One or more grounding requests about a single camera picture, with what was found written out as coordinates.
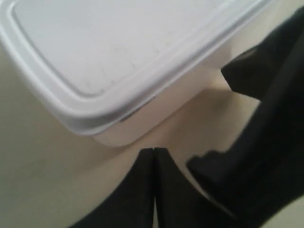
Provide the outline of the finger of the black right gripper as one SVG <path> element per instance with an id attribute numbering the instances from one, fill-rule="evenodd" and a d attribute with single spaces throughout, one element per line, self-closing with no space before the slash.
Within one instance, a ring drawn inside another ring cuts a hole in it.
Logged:
<path id="1" fill-rule="evenodd" d="M 221 69 L 232 91 L 261 100 L 304 30 L 273 31 Z"/>
<path id="2" fill-rule="evenodd" d="M 225 152 L 194 156 L 198 184 L 239 219 L 264 220 L 304 193 L 304 65 L 286 66 Z"/>

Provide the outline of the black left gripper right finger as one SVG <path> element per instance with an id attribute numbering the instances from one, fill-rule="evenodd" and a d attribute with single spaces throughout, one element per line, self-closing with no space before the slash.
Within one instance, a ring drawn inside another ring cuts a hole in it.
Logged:
<path id="1" fill-rule="evenodd" d="M 165 148 L 154 149 L 155 200 L 160 228 L 236 228 L 237 221 L 204 197 Z"/>

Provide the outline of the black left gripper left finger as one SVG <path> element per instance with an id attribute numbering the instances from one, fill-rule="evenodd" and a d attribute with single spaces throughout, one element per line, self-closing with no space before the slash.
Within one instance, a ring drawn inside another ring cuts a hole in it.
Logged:
<path id="1" fill-rule="evenodd" d="M 73 228 L 152 228 L 154 216 L 153 149 L 140 150 L 117 188 Z"/>

